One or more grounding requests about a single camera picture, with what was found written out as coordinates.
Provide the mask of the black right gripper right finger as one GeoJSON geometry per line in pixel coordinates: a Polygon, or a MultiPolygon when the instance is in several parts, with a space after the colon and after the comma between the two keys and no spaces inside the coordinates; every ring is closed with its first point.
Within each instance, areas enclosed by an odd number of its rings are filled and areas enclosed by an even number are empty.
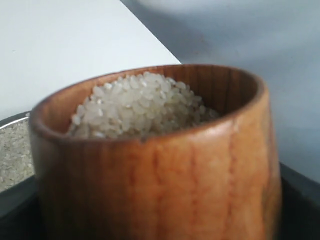
{"type": "Polygon", "coordinates": [[[320,184],[280,164],[280,240],[320,240],[320,184]]]}

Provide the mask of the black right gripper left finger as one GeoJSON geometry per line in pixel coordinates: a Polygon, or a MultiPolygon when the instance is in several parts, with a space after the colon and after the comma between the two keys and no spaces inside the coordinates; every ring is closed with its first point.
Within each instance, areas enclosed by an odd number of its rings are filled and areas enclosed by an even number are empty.
{"type": "Polygon", "coordinates": [[[33,176],[0,193],[0,238],[44,239],[44,225],[33,176]]]}

